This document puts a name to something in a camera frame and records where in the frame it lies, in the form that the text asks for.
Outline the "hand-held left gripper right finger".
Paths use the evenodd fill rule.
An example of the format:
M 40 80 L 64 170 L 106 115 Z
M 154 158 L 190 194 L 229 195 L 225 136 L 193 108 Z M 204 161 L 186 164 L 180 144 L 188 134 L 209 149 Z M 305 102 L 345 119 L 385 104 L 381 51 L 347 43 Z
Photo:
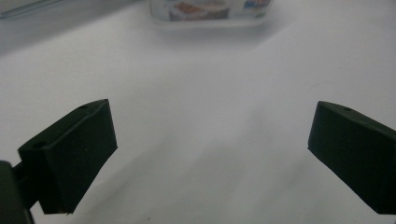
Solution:
M 396 131 L 343 105 L 319 101 L 308 149 L 381 215 L 396 215 Z

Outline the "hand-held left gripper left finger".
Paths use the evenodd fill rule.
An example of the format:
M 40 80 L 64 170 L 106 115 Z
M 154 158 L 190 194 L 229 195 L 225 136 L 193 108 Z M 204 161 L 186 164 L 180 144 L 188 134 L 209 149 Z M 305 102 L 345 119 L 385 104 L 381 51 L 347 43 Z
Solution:
M 107 99 L 74 109 L 18 149 L 22 204 L 73 213 L 117 148 Z

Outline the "clear printed plastic container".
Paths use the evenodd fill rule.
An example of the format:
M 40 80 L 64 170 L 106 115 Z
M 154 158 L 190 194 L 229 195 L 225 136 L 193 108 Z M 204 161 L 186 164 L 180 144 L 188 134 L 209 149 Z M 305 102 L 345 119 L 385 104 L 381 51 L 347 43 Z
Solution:
M 148 14 L 169 28 L 237 27 L 261 24 L 275 0 L 148 0 Z

